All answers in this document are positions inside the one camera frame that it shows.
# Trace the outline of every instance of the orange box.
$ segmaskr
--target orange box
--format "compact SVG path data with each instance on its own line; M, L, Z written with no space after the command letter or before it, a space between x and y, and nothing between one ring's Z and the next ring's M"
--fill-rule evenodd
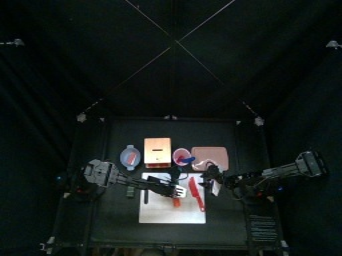
M145 164L146 168L172 167L172 139L145 139Z

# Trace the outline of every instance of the pink cup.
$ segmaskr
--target pink cup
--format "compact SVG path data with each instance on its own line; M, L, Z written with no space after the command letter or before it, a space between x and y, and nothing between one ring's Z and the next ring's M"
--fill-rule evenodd
M184 163L181 160L186 159L186 158L190 158L190 157L192 157L192 154L190 154L188 149L180 148L174 151L173 160L174 160L177 165L186 166L189 163Z

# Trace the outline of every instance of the knife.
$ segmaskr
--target knife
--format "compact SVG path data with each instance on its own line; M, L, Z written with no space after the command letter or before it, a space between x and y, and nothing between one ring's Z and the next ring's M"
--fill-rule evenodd
M206 208L205 208L205 204L204 204L204 201L201 199L201 196L200 196L198 187L197 187L194 177L192 177L190 180L189 180L189 188L190 188L193 197L196 197L197 200L198 200L200 209L201 209L202 212L205 212Z

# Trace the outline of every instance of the black wall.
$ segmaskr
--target black wall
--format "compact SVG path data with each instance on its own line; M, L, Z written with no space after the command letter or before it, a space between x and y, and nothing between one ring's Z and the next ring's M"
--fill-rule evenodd
M341 255L342 223L342 52L332 50L323 64L291 93L269 118L276 166L299 153L321 151L331 175L289 182L281 197L287 238L296 255Z
M55 175L77 117L21 48L0 48L0 255L38 255L53 232Z

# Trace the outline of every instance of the plastic container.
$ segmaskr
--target plastic container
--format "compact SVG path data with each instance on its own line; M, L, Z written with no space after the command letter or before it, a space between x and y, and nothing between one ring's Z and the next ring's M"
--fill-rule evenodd
M121 154L121 162L128 168L128 171L134 171L137 165L141 162L141 152L134 145L128 145L128 148Z

